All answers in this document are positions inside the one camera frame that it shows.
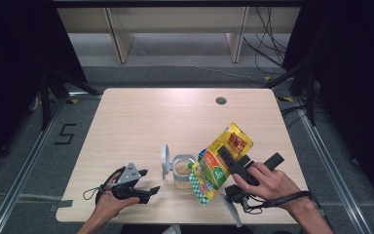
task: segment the person's right hand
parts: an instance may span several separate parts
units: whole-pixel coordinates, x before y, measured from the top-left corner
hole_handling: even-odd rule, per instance
[[[269,201],[300,192],[300,188],[284,172],[270,171],[263,163],[254,163],[247,171],[259,181],[258,186],[248,184],[239,175],[233,175],[233,180],[246,193]],[[287,203],[280,207],[289,209]]]

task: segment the wrist strap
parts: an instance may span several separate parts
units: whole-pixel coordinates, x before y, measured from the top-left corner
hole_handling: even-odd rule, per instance
[[[286,202],[289,202],[291,200],[295,200],[295,199],[298,199],[298,198],[301,198],[301,197],[311,197],[311,192],[300,191],[300,192],[297,192],[297,193],[294,193],[294,194],[291,194],[291,195],[288,195],[288,196],[278,198],[276,200],[266,201],[262,205],[255,206],[255,208],[260,209],[260,208],[278,207],[283,203],[286,203]]]

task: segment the black tool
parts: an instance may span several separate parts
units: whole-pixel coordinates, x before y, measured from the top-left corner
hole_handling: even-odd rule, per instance
[[[121,173],[119,177],[114,179],[113,183],[109,184],[110,179],[116,174]],[[152,195],[157,194],[160,186],[153,187],[149,191],[139,190],[134,188],[139,179],[147,175],[147,170],[138,171],[133,163],[115,171],[103,184],[98,187],[98,192],[95,197],[95,203],[98,202],[99,197],[104,192],[105,186],[112,186],[111,192],[115,198],[119,200],[130,197],[139,198],[140,204],[147,204]]]
[[[259,181],[257,181],[255,177],[247,172],[247,169],[254,163],[247,155],[244,155],[238,162],[236,162],[232,154],[225,146],[222,146],[217,152],[223,159],[231,175],[238,174],[247,183],[254,186],[259,185]],[[279,153],[275,153],[264,164],[270,171],[272,171],[283,161],[284,159],[279,155]],[[231,202],[240,203],[243,205],[243,201],[248,200],[248,194],[244,193],[236,184],[226,187],[225,191],[227,198]]]

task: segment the finger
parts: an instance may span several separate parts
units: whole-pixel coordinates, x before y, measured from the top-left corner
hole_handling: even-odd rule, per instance
[[[130,198],[122,200],[122,201],[123,201],[125,207],[129,207],[131,205],[139,203],[140,200],[139,200],[138,197],[130,197]]]
[[[270,176],[272,171],[264,163],[256,163],[255,168],[257,168],[264,176]]]
[[[264,178],[266,177],[256,166],[248,168],[247,172],[259,181],[264,180]]]
[[[233,180],[244,192],[251,194],[256,194],[258,192],[258,188],[256,186],[248,184],[240,175],[233,174]]]
[[[114,176],[112,176],[112,178],[110,179],[109,182],[113,182],[116,178],[118,178],[120,176],[121,173],[116,173]]]

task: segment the person's left hand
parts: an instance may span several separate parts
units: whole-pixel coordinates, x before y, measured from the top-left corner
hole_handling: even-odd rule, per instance
[[[115,174],[108,183],[120,176],[120,173]],[[96,233],[107,221],[118,215],[118,213],[125,207],[139,203],[139,198],[130,197],[125,200],[119,200],[112,195],[111,186],[106,186],[104,192],[100,195],[96,203],[93,214],[82,226],[78,233]]]
[[[108,183],[112,183],[120,173],[115,174]],[[130,197],[125,200],[118,200],[112,195],[111,186],[106,186],[104,192],[96,203],[93,215],[99,215],[107,221],[115,216],[125,207],[139,203],[139,198]]]

